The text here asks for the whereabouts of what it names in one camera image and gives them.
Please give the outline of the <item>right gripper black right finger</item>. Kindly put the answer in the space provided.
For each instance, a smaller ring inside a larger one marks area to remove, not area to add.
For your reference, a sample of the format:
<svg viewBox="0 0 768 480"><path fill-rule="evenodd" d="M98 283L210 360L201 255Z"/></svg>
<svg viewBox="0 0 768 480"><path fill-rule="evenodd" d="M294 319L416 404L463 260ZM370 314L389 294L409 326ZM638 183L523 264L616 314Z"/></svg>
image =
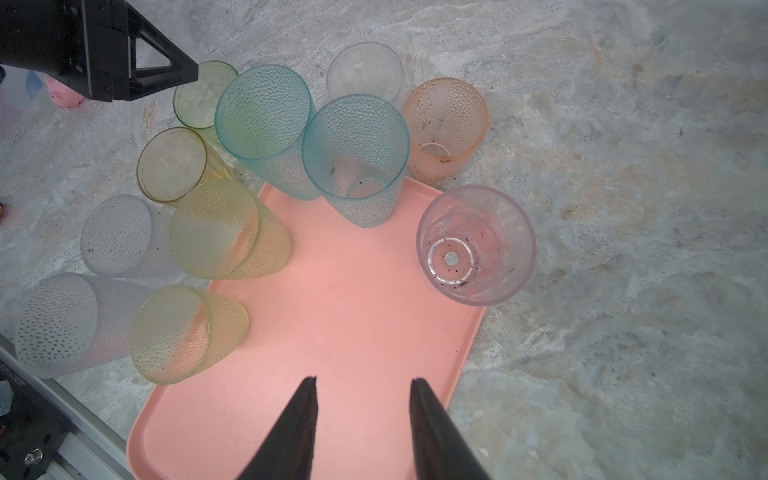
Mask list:
<svg viewBox="0 0 768 480"><path fill-rule="evenodd" d="M490 479L423 378L411 381L409 414L419 480Z"/></svg>

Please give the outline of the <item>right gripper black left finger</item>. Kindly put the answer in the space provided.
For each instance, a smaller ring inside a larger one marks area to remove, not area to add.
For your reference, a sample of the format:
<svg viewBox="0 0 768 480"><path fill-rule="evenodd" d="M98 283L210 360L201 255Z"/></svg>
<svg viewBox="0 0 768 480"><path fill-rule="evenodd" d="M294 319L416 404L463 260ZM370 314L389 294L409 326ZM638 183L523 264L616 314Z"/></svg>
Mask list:
<svg viewBox="0 0 768 480"><path fill-rule="evenodd" d="M306 377L238 479L309 479L318 400L316 377Z"/></svg>

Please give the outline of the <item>green glass cup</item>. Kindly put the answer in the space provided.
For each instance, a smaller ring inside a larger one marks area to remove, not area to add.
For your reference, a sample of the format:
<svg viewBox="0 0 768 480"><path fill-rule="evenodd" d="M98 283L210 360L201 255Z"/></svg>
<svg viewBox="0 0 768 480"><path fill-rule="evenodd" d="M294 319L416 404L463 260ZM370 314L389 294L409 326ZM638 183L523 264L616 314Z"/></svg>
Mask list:
<svg viewBox="0 0 768 480"><path fill-rule="evenodd" d="M174 90L176 118L183 126L200 134L207 143L222 148L216 133L215 112L221 95L237 77L237 70L224 61L200 63L198 80L177 86Z"/></svg>

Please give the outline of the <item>yellow glass cup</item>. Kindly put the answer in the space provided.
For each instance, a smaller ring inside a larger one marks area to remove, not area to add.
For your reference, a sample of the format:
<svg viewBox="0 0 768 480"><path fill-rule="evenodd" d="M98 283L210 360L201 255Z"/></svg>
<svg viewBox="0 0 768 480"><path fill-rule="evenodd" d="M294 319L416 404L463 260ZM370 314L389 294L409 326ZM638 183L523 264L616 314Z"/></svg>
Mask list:
<svg viewBox="0 0 768 480"><path fill-rule="evenodd" d="M199 184L233 179L234 174L197 132L174 127L146 144L137 162L136 178L147 198L175 205Z"/></svg>

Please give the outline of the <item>tall teal textured cup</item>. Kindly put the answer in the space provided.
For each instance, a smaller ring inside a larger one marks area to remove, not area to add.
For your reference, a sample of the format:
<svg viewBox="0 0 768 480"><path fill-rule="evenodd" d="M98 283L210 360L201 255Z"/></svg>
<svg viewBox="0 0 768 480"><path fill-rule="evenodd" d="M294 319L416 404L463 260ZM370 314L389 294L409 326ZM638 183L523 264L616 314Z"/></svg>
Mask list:
<svg viewBox="0 0 768 480"><path fill-rule="evenodd" d="M302 201L320 196L302 163L301 146L316 109L304 79L275 64L236 77L220 96L215 129L223 147L256 176Z"/></svg>

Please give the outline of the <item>clear glass cup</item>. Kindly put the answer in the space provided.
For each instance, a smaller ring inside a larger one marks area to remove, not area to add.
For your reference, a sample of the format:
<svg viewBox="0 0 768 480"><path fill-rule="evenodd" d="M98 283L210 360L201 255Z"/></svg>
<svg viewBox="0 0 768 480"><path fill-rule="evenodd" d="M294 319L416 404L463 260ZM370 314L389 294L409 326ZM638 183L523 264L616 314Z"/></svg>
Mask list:
<svg viewBox="0 0 768 480"><path fill-rule="evenodd" d="M170 251L173 212L134 195L117 195L88 217L80 248L85 265L110 278L176 275L182 269Z"/></svg>
<svg viewBox="0 0 768 480"><path fill-rule="evenodd" d="M92 275L49 277L33 290L17 324L16 357L43 379L122 359L129 355L132 322L153 293Z"/></svg>

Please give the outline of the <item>light green textured cup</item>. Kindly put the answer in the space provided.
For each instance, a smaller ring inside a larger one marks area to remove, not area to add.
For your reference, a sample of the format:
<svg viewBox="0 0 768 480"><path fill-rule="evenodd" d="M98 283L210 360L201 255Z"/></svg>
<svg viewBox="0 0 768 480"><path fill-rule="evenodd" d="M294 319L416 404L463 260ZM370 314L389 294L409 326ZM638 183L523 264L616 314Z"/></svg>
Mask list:
<svg viewBox="0 0 768 480"><path fill-rule="evenodd" d="M174 284L156 291L132 322L129 349L136 370L157 385L194 376L238 348L250 319L220 293Z"/></svg>

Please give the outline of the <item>yellow-green textured cup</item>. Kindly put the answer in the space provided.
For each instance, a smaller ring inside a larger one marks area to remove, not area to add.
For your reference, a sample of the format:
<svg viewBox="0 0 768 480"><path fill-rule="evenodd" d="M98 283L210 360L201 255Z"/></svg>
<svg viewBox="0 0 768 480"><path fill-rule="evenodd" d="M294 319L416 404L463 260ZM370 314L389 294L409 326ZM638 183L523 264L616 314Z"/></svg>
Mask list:
<svg viewBox="0 0 768 480"><path fill-rule="evenodd" d="M176 263L201 279L242 280L282 270L292 239L246 186L218 179L196 186L178 204L169 227Z"/></svg>

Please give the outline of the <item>clear textured cup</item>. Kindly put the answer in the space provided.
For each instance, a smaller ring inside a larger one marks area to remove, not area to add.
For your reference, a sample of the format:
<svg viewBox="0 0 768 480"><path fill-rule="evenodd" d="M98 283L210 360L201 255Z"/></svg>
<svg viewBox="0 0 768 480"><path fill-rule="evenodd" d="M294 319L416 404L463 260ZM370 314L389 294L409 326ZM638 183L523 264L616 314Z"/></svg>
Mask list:
<svg viewBox="0 0 768 480"><path fill-rule="evenodd" d="M440 293L465 305L491 306L524 289L535 270L537 240L526 212L510 196L465 185L427 206L416 252Z"/></svg>

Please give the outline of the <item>orange textured cup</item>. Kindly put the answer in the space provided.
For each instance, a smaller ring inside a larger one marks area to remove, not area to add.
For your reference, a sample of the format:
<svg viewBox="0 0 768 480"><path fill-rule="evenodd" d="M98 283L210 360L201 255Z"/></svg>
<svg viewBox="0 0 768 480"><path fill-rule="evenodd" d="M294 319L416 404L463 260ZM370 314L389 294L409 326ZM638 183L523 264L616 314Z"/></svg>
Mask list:
<svg viewBox="0 0 768 480"><path fill-rule="evenodd" d="M490 125L481 93L471 84L450 77L416 87L405 101L402 116L411 140L409 172L430 185L455 176Z"/></svg>

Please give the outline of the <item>pink plastic tray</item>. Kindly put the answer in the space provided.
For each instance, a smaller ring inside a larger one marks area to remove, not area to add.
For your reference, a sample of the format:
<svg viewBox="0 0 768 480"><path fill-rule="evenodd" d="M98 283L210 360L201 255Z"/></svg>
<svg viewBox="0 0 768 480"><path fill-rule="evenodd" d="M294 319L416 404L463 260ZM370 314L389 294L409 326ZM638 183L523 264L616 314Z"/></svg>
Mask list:
<svg viewBox="0 0 768 480"><path fill-rule="evenodd" d="M260 198L293 240L278 273L211 283L241 303L244 342L204 372L153 389L127 442L138 479L234 479L301 381L316 378L315 479L411 479L410 384L448 403L484 315L441 294L422 271L416 233L437 191L407 180L375 228L326 200L270 185Z"/></svg>

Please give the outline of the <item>small clear glass back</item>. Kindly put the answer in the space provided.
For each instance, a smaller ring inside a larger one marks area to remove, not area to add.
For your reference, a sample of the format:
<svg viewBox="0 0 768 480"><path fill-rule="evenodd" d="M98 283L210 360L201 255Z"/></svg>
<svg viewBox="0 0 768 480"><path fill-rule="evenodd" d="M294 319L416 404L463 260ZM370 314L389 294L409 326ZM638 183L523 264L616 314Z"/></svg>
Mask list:
<svg viewBox="0 0 768 480"><path fill-rule="evenodd" d="M403 93L405 70L398 54L378 42L346 47L331 62L326 87L329 100L368 94L396 104Z"/></svg>

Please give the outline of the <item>aluminium rail frame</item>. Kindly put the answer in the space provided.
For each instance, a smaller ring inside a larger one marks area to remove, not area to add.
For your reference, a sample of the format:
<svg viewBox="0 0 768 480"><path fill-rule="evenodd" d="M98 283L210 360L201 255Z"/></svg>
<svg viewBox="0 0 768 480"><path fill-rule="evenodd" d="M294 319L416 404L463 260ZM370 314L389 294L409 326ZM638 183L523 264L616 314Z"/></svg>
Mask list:
<svg viewBox="0 0 768 480"><path fill-rule="evenodd" d="M27 372L1 338L1 477L132 479L126 442L54 380Z"/></svg>

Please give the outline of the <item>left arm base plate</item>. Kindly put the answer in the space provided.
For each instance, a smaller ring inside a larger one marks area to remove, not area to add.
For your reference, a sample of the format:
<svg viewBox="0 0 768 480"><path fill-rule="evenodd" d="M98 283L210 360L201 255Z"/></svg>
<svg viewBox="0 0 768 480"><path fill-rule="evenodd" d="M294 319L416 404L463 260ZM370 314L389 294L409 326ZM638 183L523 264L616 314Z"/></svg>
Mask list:
<svg viewBox="0 0 768 480"><path fill-rule="evenodd" d="M71 421L1 362L1 477L37 479L47 471Z"/></svg>

